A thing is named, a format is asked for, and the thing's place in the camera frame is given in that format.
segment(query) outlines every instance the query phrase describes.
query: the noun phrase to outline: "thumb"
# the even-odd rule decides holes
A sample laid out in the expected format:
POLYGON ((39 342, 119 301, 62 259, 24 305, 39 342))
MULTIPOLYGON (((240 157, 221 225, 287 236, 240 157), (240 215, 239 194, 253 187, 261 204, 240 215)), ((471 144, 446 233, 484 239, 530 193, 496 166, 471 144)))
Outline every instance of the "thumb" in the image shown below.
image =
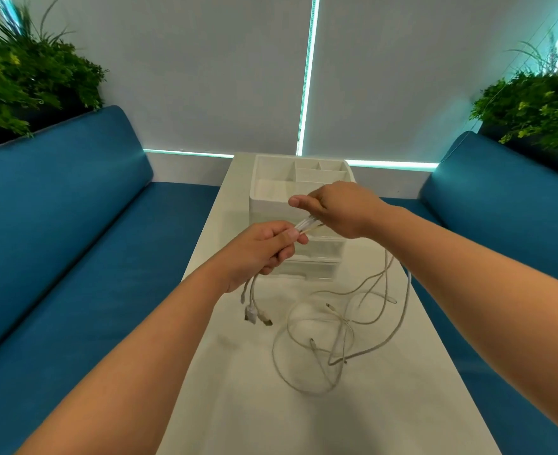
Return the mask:
POLYGON ((282 251, 287 246, 294 244, 298 240, 299 236, 300 232, 297 229, 290 228, 279 233, 274 238, 267 240, 269 257, 275 255, 275 253, 279 251, 282 251))
POLYGON ((315 218, 320 218, 323 215, 323 206, 321 206, 319 200, 307 195, 297 195, 289 198, 289 205, 298 209, 304 209, 315 218))

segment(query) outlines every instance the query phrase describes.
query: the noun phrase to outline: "sofa backrest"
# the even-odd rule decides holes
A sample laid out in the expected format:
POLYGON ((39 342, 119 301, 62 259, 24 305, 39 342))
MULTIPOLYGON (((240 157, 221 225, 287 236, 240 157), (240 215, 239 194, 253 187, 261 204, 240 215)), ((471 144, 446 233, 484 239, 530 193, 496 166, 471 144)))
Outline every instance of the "sofa backrest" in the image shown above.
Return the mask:
POLYGON ((558 279, 558 174, 464 133, 421 197, 452 231, 558 279))
POLYGON ((0 340, 152 175, 117 106, 0 145, 0 340))

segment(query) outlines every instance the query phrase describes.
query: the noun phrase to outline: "forearm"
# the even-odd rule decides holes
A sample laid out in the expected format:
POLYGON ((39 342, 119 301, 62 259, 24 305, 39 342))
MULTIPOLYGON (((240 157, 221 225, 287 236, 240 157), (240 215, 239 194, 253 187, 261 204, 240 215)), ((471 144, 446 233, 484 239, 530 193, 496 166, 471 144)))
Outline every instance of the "forearm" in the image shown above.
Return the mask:
POLYGON ((475 350, 558 424, 557 280, 400 207, 384 204, 369 237, 409 268, 475 350))
POLYGON ((226 290, 201 267, 98 364, 26 441, 25 454, 150 454, 226 290))

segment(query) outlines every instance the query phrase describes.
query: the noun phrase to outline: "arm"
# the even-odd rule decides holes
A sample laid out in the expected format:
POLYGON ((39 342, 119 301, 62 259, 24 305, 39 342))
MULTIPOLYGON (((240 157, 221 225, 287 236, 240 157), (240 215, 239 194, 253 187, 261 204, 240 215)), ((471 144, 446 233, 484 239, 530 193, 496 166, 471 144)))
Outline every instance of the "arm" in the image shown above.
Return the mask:
POLYGON ((558 424, 558 281, 354 183, 290 204, 347 238, 366 237, 399 259, 461 334, 507 381, 558 424))
POLYGON ((288 222, 246 229, 108 353, 18 454, 153 455, 214 305, 292 256, 296 240, 307 242, 288 222))

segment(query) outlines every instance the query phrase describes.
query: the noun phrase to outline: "white blind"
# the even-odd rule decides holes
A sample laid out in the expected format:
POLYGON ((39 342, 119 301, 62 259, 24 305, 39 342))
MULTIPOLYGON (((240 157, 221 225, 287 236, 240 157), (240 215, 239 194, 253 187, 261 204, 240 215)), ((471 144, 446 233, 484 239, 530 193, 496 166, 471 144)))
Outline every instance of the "white blind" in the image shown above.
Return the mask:
POLYGON ((145 148, 293 154, 311 3, 60 0, 49 26, 68 22, 68 38, 110 69, 103 95, 145 148))
POLYGON ((321 0, 304 154, 438 162, 505 50, 557 20, 558 0, 321 0))

